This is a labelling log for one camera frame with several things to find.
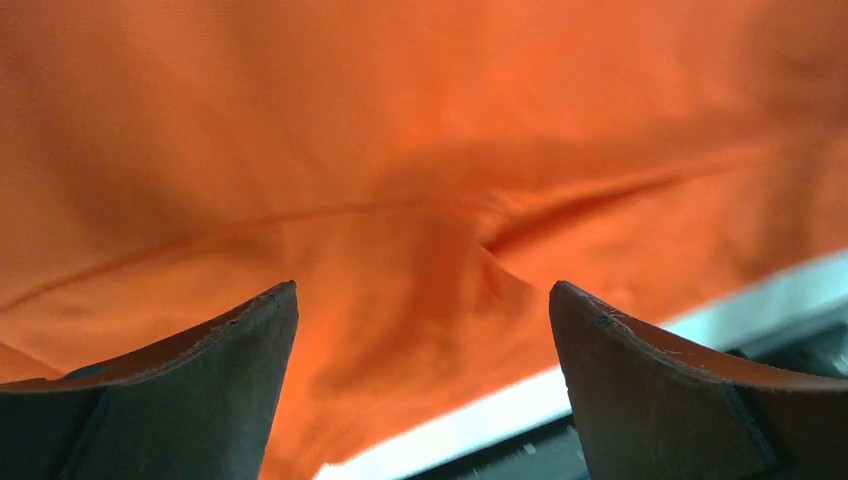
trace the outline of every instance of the orange fabric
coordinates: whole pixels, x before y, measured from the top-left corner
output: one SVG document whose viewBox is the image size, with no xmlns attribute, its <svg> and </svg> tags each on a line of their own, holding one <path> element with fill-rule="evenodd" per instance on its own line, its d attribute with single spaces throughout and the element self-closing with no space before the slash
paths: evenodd
<svg viewBox="0 0 848 480">
<path fill-rule="evenodd" d="M 554 365 L 557 279 L 660 321 L 845 247 L 844 5 L 7 0 L 0 380 L 295 279 L 302 479 Z"/>
</svg>

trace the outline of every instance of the white surface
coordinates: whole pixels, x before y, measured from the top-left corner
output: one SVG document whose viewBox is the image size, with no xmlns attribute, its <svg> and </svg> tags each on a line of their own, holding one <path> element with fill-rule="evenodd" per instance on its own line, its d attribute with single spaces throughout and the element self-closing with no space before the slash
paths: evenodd
<svg viewBox="0 0 848 480">
<path fill-rule="evenodd" d="M 848 250 L 796 267 L 666 323 L 710 348 L 738 346 L 848 301 Z M 571 412 L 565 380 L 551 368 L 437 417 L 339 465 L 317 480 L 396 480 Z"/>
</svg>

